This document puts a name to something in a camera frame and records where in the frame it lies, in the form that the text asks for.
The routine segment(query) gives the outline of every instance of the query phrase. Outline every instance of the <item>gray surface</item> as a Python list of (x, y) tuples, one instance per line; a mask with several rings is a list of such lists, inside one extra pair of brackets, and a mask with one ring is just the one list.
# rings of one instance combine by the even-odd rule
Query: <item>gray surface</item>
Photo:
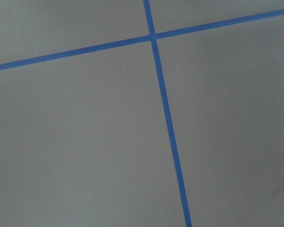
[(0, 63), (147, 34), (141, 0), (0, 0)]
[(0, 71), (0, 227), (184, 225), (150, 43)]
[(156, 32), (284, 9), (284, 0), (150, 0)]
[(284, 227), (284, 16), (159, 48), (194, 227)]

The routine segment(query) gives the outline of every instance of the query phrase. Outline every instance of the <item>small dark mark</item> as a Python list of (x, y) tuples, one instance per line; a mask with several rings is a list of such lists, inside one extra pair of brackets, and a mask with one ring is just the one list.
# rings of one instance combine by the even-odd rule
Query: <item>small dark mark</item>
[(279, 193), (279, 191), (281, 190), (281, 188), (278, 188), (278, 190), (276, 190), (276, 192), (275, 193), (272, 193), (271, 194), (271, 197), (273, 197), (273, 196), (275, 196), (275, 195), (277, 195), (278, 193)]

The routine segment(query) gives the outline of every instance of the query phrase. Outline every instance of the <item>blue painter's tape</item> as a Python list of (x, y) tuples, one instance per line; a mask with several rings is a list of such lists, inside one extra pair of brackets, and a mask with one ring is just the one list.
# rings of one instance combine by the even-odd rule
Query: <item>blue painter's tape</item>
[(213, 29), (217, 27), (224, 27), (224, 26), (235, 25), (235, 24), (245, 23), (249, 21), (261, 20), (265, 18), (277, 17), (277, 16), (283, 16), (283, 15), (284, 15), (284, 9), (273, 11), (273, 12), (268, 12), (268, 13), (256, 14), (252, 16), (234, 18), (230, 20), (223, 20), (223, 21), (213, 22), (213, 23), (204, 24), (204, 25), (186, 27), (186, 28), (181, 28), (177, 30), (158, 33), (157, 39), (167, 38), (167, 37), (176, 36), (176, 35), (183, 35), (183, 34), (192, 33), (192, 32), (199, 32), (199, 31)]
[(157, 71), (157, 76), (158, 76), (158, 81), (159, 81), (159, 87), (160, 87), (160, 92), (161, 92), (163, 108), (164, 108), (166, 125), (167, 125), (167, 129), (169, 133), (169, 141), (170, 141), (172, 156), (174, 159), (174, 165), (176, 169), (176, 175), (177, 175), (177, 180), (178, 180), (178, 186), (179, 186), (179, 191), (180, 191), (180, 197), (181, 197), (181, 202), (182, 202), (185, 223), (186, 223), (186, 227), (192, 227), (189, 207), (188, 207), (188, 202), (187, 202), (187, 197), (186, 197), (185, 185), (184, 185), (184, 180), (183, 180), (183, 175), (182, 175), (182, 169), (181, 169), (181, 164), (180, 164), (180, 158), (179, 158), (178, 149), (177, 149), (176, 137), (175, 137), (175, 132), (174, 132), (173, 123), (171, 119), (167, 92), (165, 88), (163, 70), (161, 66), (161, 60), (160, 60), (159, 49), (158, 49), (158, 44), (157, 44), (157, 38), (156, 38), (155, 29), (154, 29), (154, 25), (152, 21), (152, 16), (151, 16), (151, 7), (150, 7), (150, 3), (148, 0), (143, 0), (143, 2), (144, 2), (146, 19), (147, 19), (147, 25), (148, 25), (148, 29), (149, 29), (149, 33), (151, 37), (152, 52), (153, 52), (153, 57), (155, 60), (155, 65), (156, 65), (156, 71)]
[(90, 52), (96, 52), (96, 51), (111, 49), (111, 48), (120, 47), (120, 46), (142, 43), (142, 42), (146, 42), (146, 41), (149, 41), (149, 40), (150, 40), (150, 36), (145, 35), (145, 36), (141, 36), (141, 37), (137, 37), (137, 38), (125, 39), (125, 40), (120, 40), (120, 41), (116, 41), (116, 42), (112, 42), (112, 43), (89, 46), (89, 47), (84, 47), (84, 48), (80, 48), (80, 49), (76, 49), (76, 50), (64, 51), (64, 52), (60, 52), (60, 53), (53, 53), (53, 54), (49, 54), (49, 55), (24, 59), (24, 60), (20, 60), (20, 61), (13, 61), (13, 62), (9, 62), (9, 63), (0, 64), (0, 70), (6, 70), (6, 69), (10, 69), (10, 68), (19, 67), (19, 66), (30, 65), (30, 64), (40, 63), (40, 62), (44, 62), (44, 61), (55, 60), (55, 59), (59, 59), (59, 58), (66, 58), (66, 57), (70, 57), (70, 56), (75, 56), (75, 55), (90, 53)]

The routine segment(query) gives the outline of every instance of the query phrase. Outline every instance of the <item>floor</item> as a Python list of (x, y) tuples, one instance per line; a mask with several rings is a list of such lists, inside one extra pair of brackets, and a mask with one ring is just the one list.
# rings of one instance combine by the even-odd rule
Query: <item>floor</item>
[(284, 227), (284, 0), (0, 0), (0, 227)]

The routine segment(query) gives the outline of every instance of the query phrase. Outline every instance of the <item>blue tape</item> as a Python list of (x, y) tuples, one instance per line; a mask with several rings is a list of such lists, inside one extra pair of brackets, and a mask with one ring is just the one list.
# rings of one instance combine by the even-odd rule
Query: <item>blue tape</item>
[(283, 15), (284, 15), (284, 9), (278, 10), (278, 11), (272, 11), (268, 13), (256, 14), (252, 16), (234, 18), (230, 20), (223, 20), (223, 21), (213, 22), (213, 23), (204, 24), (204, 25), (186, 27), (186, 28), (181, 28), (177, 30), (158, 33), (157, 39), (172, 37), (176, 35), (183, 35), (183, 34), (192, 33), (192, 32), (199, 32), (199, 31), (213, 29), (217, 27), (224, 27), (224, 26), (235, 25), (235, 24), (245, 23), (249, 21), (261, 20), (265, 18), (277, 17), (277, 16), (283, 16)]
[(53, 54), (49, 54), (49, 55), (24, 59), (24, 60), (20, 60), (20, 61), (13, 61), (13, 62), (9, 62), (9, 63), (0, 64), (0, 70), (6, 70), (6, 69), (10, 69), (10, 68), (40, 63), (40, 62), (44, 62), (44, 61), (51, 61), (51, 60), (55, 60), (55, 59), (59, 59), (59, 58), (66, 58), (66, 57), (75, 56), (75, 55), (84, 54), (84, 53), (102, 51), (102, 50), (111, 49), (111, 48), (120, 47), (120, 46), (142, 43), (142, 42), (146, 42), (146, 41), (149, 41), (149, 40), (150, 40), (150, 36), (145, 35), (145, 36), (141, 36), (141, 37), (137, 37), (137, 38), (125, 39), (125, 40), (120, 40), (120, 41), (116, 41), (116, 42), (112, 42), (112, 43), (89, 46), (89, 47), (84, 47), (84, 48), (80, 48), (80, 49), (76, 49), (76, 50), (64, 51), (64, 52), (60, 52), (60, 53), (53, 53)]
[(147, 19), (147, 25), (148, 25), (148, 29), (150, 33), (150, 38), (151, 38), (152, 52), (153, 52), (153, 57), (155, 60), (155, 65), (156, 65), (156, 71), (157, 71), (160, 93), (161, 93), (161, 98), (162, 98), (162, 103), (163, 103), (163, 108), (164, 108), (165, 120), (166, 120), (166, 125), (167, 125), (167, 129), (169, 133), (169, 141), (170, 141), (172, 156), (174, 159), (174, 165), (176, 169), (176, 175), (177, 175), (177, 180), (178, 180), (178, 186), (179, 186), (179, 191), (180, 191), (180, 197), (181, 197), (181, 202), (182, 202), (185, 223), (186, 223), (186, 227), (192, 227), (189, 207), (188, 207), (188, 202), (187, 202), (187, 197), (186, 197), (185, 185), (184, 185), (184, 180), (183, 180), (183, 175), (182, 175), (182, 170), (181, 170), (180, 158), (179, 158), (178, 149), (177, 149), (176, 137), (175, 137), (175, 132), (174, 132), (173, 124), (172, 124), (172, 119), (171, 119), (171, 114), (170, 114), (170, 109), (169, 109), (169, 102), (168, 102), (167, 92), (165, 88), (163, 70), (161, 66), (159, 49), (157, 45), (157, 38), (156, 38), (155, 29), (154, 29), (154, 25), (152, 21), (152, 16), (151, 16), (151, 7), (150, 7), (149, 0), (143, 0), (143, 2), (144, 2), (146, 19)]
[[(204, 24), (204, 25), (192, 26), (192, 27), (187, 27), (187, 28), (182, 28), (182, 29), (177, 29), (177, 30), (172, 30), (172, 31), (167, 31), (167, 32), (161, 32), (158, 34), (155, 34), (153, 26), (152, 27), (149, 26), (149, 29), (152, 29), (150, 31), (152, 34), (155, 34), (155, 37), (157, 39), (162, 39), (162, 38), (167, 38), (171, 36), (183, 35), (187, 33), (198, 32), (198, 31), (208, 30), (212, 28), (240, 24), (240, 23), (245, 23), (245, 22), (249, 22), (253, 20), (260, 20), (260, 19), (277, 17), (277, 16), (282, 16), (282, 15), (284, 15), (284, 9), (273, 11), (273, 12), (268, 12), (268, 13), (256, 14), (256, 15), (247, 16), (247, 17), (239, 17), (239, 18), (234, 18), (230, 20), (223, 20), (223, 21), (213, 22), (213, 23)], [(44, 55), (44, 56), (35, 57), (35, 58), (8, 62), (8, 63), (0, 64), (0, 70), (6, 70), (10, 68), (19, 67), (19, 66), (35, 64), (35, 63), (44, 62), (44, 61), (51, 61), (51, 60), (55, 60), (59, 58), (66, 58), (66, 57), (70, 57), (74, 55), (79, 55), (79, 54), (84, 54), (84, 53), (89, 53), (89, 52), (96, 52), (96, 51), (111, 49), (111, 48), (120, 47), (120, 46), (137, 44), (137, 43), (142, 43), (146, 41), (150, 41), (149, 35), (140, 36), (140, 37), (136, 37), (132, 39), (125, 39), (125, 40), (116, 41), (112, 43), (106, 43), (106, 44), (100, 44), (100, 45), (80, 48), (80, 49), (71, 50), (71, 51), (53, 53), (53, 54)]]

